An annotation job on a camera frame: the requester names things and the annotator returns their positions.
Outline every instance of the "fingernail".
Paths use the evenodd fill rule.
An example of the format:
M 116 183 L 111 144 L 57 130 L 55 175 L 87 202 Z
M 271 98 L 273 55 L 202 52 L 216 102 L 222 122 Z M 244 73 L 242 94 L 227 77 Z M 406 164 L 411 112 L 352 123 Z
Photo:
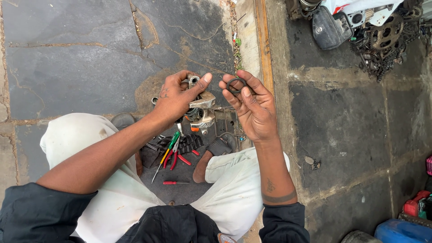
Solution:
M 249 97 L 249 96 L 251 95 L 251 91 L 249 90 L 248 87 L 245 87 L 245 89 L 243 89 L 243 94 L 244 94 L 246 97 Z
M 211 73 L 207 73 L 206 75 L 204 75 L 204 81 L 209 83 L 211 80 L 212 80 L 212 74 Z

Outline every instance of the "rubber o-ring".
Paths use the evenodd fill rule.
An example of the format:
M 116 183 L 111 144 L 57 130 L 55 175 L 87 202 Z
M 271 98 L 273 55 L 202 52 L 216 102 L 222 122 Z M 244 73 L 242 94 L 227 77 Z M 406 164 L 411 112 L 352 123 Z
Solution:
M 231 84 L 231 82 L 237 81 L 237 80 L 243 82 L 243 86 L 247 86 L 246 81 L 244 79 L 242 79 L 242 78 L 233 78 L 230 81 L 228 81 L 228 83 L 226 83 L 226 88 L 227 88 L 227 90 L 229 92 L 231 92 L 231 94 L 237 94 L 237 93 L 241 92 L 241 89 L 240 90 L 231 90 L 231 89 L 229 89 L 229 85 Z

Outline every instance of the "yellow screwdriver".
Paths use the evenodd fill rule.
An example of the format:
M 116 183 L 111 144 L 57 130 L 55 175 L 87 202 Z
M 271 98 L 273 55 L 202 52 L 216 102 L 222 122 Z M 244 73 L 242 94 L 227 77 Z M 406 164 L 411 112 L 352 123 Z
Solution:
M 153 181 L 155 180 L 156 175 L 159 172 L 159 169 L 161 168 L 161 165 L 163 164 L 163 161 L 164 161 L 166 155 L 168 154 L 169 150 L 172 149 L 172 147 L 174 146 L 174 144 L 177 142 L 178 139 L 180 139 L 180 132 L 177 131 L 174 133 L 174 136 L 172 136 L 171 142 L 168 145 L 168 149 L 166 150 L 165 155 L 163 156 L 161 163 L 159 164 L 159 167 L 155 173 L 155 176 L 152 179 L 152 184 L 153 184 Z

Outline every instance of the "red screwdriver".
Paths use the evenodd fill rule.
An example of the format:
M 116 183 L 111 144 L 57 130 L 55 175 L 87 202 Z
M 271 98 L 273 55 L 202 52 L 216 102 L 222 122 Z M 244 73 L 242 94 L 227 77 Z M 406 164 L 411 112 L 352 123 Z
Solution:
M 163 182 L 164 185 L 189 184 L 188 182 Z

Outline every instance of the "black jacket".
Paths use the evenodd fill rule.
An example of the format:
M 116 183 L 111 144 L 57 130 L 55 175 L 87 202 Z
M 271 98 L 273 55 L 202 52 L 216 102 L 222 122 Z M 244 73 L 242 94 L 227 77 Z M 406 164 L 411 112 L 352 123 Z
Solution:
M 29 183 L 6 189 L 0 210 L 0 243 L 61 242 L 82 243 L 71 237 L 78 218 L 97 192 L 79 195 L 59 192 Z M 300 203 L 264 205 L 263 243 L 306 243 L 305 207 Z M 118 243 L 216 243 L 216 223 L 190 205 L 148 208 Z

